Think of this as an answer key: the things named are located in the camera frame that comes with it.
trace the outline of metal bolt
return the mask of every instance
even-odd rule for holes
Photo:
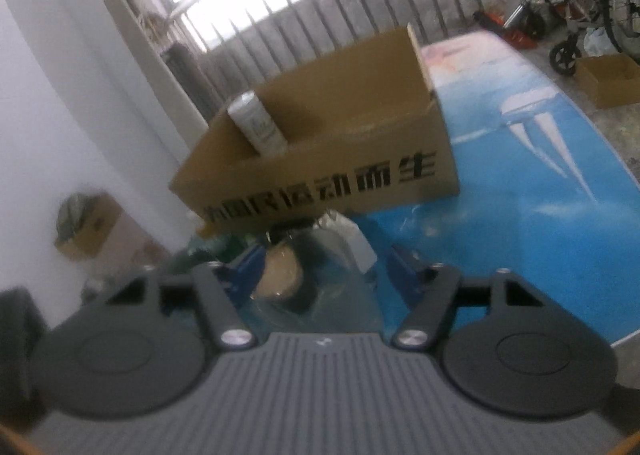
[[[248,345],[254,339],[254,336],[248,330],[229,329],[222,333],[220,339],[230,347],[242,347]]]
[[[403,330],[398,335],[398,343],[406,347],[419,347],[424,345],[429,336],[426,332],[416,329]]]

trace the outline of gray gripper base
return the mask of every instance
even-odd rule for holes
[[[375,334],[272,334],[168,408],[121,422],[55,411],[31,438],[47,455],[603,455],[622,435],[593,412],[491,413]]]

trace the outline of blue table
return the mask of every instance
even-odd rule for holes
[[[582,112],[496,36],[426,47],[460,196],[356,219],[391,244],[488,275],[509,267],[610,342],[640,328],[640,191]],[[378,266],[387,335],[407,313]],[[458,325],[478,311],[460,313]]]

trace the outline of white cylindrical container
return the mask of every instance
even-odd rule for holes
[[[253,91],[239,95],[226,111],[261,156],[273,158],[287,151],[287,140]]]

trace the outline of gray floor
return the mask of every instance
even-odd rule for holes
[[[523,55],[558,85],[609,140],[629,170],[640,180],[640,104],[597,109],[577,81],[572,77],[556,74],[549,65],[548,53],[555,43],[565,36],[559,29],[537,49]],[[616,347],[619,370],[618,382],[626,387],[640,389],[640,333]]]

